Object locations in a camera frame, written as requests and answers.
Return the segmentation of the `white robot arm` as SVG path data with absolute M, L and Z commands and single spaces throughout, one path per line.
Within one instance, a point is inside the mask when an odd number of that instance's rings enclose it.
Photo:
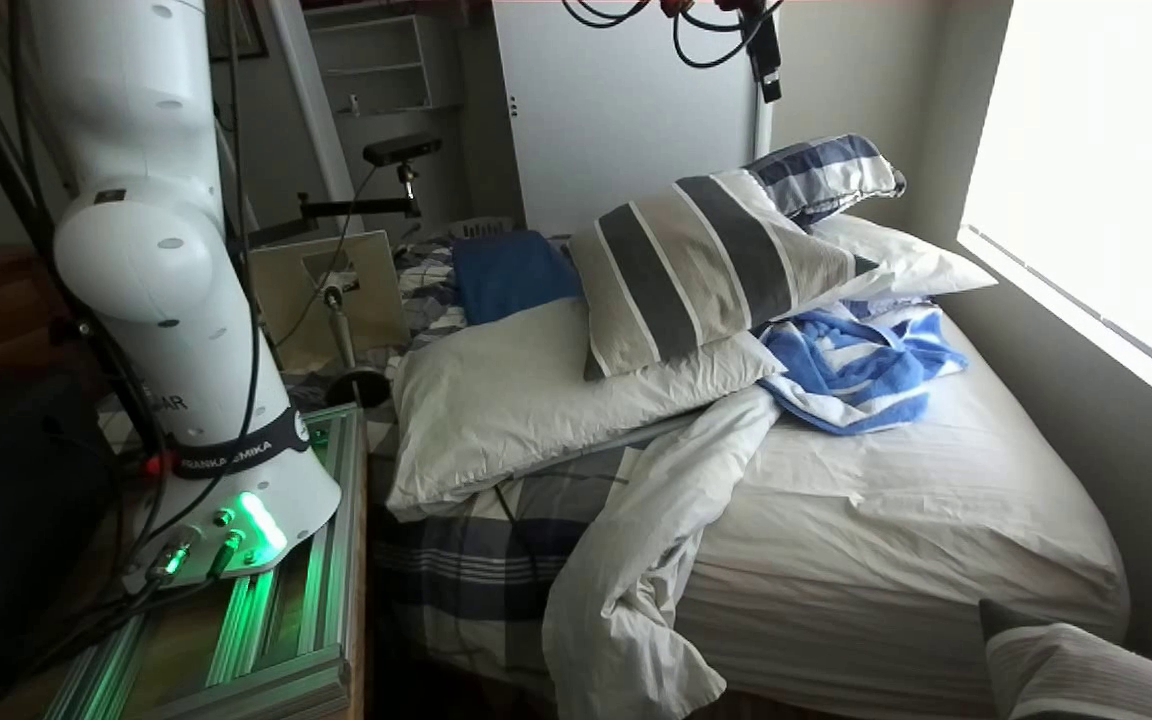
M 204 0 L 25 0 L 77 202 L 55 271 L 139 379 L 170 452 L 135 585 L 279 566 L 341 508 L 224 249 Z

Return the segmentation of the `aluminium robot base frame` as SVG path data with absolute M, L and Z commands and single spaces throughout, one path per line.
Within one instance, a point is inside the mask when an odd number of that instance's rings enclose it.
M 307 428 L 341 511 L 274 574 L 146 615 L 65 669 L 44 720 L 365 720 L 368 434 L 350 405 Z

